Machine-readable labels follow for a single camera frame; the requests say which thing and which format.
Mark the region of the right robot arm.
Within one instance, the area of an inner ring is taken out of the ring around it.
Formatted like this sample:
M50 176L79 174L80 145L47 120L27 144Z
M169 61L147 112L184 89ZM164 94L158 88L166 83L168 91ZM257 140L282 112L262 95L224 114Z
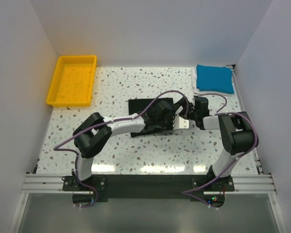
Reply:
M217 113L211 116L208 104L206 97L195 96L194 103L182 98L173 105L175 111L182 107L179 116L194 121L200 130L218 130L223 145L220 156L209 167L206 182L199 187L183 191L183 195L206 187L213 191L218 190L224 184L223 178L229 177L238 161L259 143L258 134L247 112Z

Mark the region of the black t shirt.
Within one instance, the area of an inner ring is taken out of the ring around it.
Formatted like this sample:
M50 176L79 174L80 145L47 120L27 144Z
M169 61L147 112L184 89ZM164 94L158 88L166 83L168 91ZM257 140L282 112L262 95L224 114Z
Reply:
M134 113L141 113L151 102L153 99L135 99L129 100L129 114L132 115ZM162 117L166 115L175 115L175 111L172 110L173 106L173 99L172 98L158 98L155 102L146 110L146 112L141 116L144 122L147 120L148 117ZM142 129L141 132L138 133L130 133L131 137L138 137L143 135L150 135L155 133L147 133L145 131L145 127Z

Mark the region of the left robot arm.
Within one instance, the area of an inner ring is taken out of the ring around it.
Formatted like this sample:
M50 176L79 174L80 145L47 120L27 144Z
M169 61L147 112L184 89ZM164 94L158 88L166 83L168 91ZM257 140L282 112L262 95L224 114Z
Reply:
M138 137L173 130L176 108L172 98L129 100L128 107L128 116L113 119L93 113L73 132L74 145L81 154L72 172L74 188L87 191L96 186L90 168L111 137L126 133Z

